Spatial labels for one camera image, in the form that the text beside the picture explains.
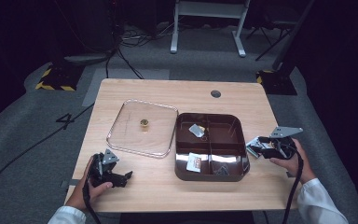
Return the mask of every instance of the yellow black tape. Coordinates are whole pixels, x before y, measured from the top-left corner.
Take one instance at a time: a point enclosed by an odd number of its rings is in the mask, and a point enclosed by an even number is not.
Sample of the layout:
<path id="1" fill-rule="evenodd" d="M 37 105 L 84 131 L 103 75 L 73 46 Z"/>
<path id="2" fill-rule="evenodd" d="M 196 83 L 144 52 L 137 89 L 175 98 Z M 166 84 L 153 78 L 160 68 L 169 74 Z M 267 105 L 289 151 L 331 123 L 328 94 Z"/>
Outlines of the yellow black tape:
<path id="1" fill-rule="evenodd" d="M 79 66 L 63 72 L 50 65 L 35 88 L 50 91 L 75 91 L 83 69 L 84 66 Z"/>
<path id="2" fill-rule="evenodd" d="M 256 78 L 256 81 L 257 81 L 257 83 L 258 83 L 258 84 L 263 85 L 263 78 L 261 77 L 261 74 L 266 74 L 266 73 L 273 74 L 273 73 L 274 73 L 274 71 L 270 71 L 270 70 L 261 70 L 261 71 L 256 72 L 256 74 L 255 74 L 255 78 Z"/>

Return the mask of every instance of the paper tag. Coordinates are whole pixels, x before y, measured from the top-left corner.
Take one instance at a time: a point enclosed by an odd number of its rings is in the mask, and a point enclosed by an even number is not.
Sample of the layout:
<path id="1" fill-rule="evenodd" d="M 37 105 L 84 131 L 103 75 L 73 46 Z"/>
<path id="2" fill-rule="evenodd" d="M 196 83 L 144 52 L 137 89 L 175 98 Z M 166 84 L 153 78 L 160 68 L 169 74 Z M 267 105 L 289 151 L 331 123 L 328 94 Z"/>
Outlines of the paper tag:
<path id="1" fill-rule="evenodd" d="M 201 155 L 195 153 L 188 154 L 187 167 L 188 171 L 201 172 Z"/>

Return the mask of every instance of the clear plastic container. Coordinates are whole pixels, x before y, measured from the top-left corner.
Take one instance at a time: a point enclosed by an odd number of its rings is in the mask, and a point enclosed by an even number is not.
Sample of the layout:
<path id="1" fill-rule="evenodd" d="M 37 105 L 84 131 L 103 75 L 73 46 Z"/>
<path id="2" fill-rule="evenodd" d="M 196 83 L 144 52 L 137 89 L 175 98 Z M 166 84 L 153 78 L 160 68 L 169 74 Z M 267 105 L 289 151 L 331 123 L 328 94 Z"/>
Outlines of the clear plastic container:
<path id="1" fill-rule="evenodd" d="M 112 149 L 153 158 L 171 151 L 177 108 L 141 100 L 124 102 L 106 137 Z"/>

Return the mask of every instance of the metal leg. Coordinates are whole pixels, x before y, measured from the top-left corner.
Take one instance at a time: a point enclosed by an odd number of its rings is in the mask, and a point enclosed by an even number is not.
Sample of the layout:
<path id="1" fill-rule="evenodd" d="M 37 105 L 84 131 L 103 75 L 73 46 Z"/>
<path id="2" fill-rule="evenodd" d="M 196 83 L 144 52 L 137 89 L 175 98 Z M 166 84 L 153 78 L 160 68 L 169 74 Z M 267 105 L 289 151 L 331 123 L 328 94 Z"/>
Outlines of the metal leg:
<path id="1" fill-rule="evenodd" d="M 249 39 L 257 30 L 258 28 L 254 28 L 254 30 L 246 36 L 246 39 Z"/>
<path id="2" fill-rule="evenodd" d="M 275 47 L 281 40 L 283 40 L 287 35 L 290 34 L 291 31 L 288 31 L 286 34 L 284 34 L 281 38 L 279 38 L 275 43 L 273 43 L 271 46 L 269 46 L 268 49 L 266 49 L 260 56 L 258 56 L 255 60 L 258 61 L 261 57 L 263 57 L 267 52 L 269 52 L 270 49 Z"/>
<path id="3" fill-rule="evenodd" d="M 269 37 L 266 35 L 266 32 L 264 32 L 263 27 L 260 27 L 260 30 L 261 30 L 261 32 L 263 32 L 264 37 L 267 39 L 267 41 L 269 42 L 269 45 L 271 46 L 272 43 L 271 43 L 271 41 L 269 40 Z"/>
<path id="4" fill-rule="evenodd" d="M 174 16 L 173 34 L 171 42 L 171 53 L 178 51 L 178 23 L 179 23 L 179 1 L 175 4 L 175 16 Z"/>
<path id="5" fill-rule="evenodd" d="M 243 48 L 242 42 L 240 40 L 241 30 L 243 26 L 243 22 L 245 21 L 246 13 L 248 12 L 249 7 L 249 1 L 245 2 L 245 5 L 243 6 L 243 11 L 241 14 L 240 22 L 238 23 L 237 31 L 233 31 L 232 35 L 234 37 L 235 44 L 237 45 L 238 53 L 240 54 L 240 57 L 245 57 L 246 52 Z"/>

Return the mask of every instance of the brown tray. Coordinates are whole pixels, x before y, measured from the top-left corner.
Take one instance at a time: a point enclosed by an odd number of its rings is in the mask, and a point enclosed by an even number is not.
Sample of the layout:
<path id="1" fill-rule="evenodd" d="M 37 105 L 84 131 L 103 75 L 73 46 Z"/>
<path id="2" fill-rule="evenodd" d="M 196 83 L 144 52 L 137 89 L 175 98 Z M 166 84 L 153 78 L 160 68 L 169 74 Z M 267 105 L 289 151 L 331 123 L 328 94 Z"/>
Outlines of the brown tray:
<path id="1" fill-rule="evenodd" d="M 197 137 L 189 128 L 205 128 Z M 191 181 L 240 181 L 249 172 L 240 121 L 232 115 L 184 113 L 176 119 L 175 173 Z M 201 155 L 200 172 L 186 169 L 189 153 Z"/>

